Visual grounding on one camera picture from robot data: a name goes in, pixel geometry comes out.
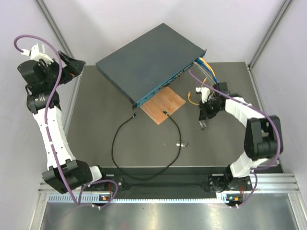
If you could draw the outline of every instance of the wooden block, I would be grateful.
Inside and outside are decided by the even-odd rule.
[[[169,115],[172,115],[185,102],[171,88],[166,87],[141,105],[141,109],[159,125],[168,118],[163,111],[167,111]]]

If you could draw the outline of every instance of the white backdrop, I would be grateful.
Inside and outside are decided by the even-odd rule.
[[[1,2],[0,24],[0,229],[24,230],[35,205],[35,197],[47,170],[47,158],[37,123],[26,108],[26,82],[17,70],[29,58],[13,46],[21,34],[45,38],[60,49],[53,33],[33,0]],[[30,49],[37,41],[20,40],[20,48]],[[59,87],[64,113],[72,82]]]
[[[94,65],[161,23],[210,62],[250,62],[283,0],[45,0],[76,58]]]
[[[281,119],[286,169],[307,202],[307,1],[295,0],[282,19],[254,73],[269,114]]]

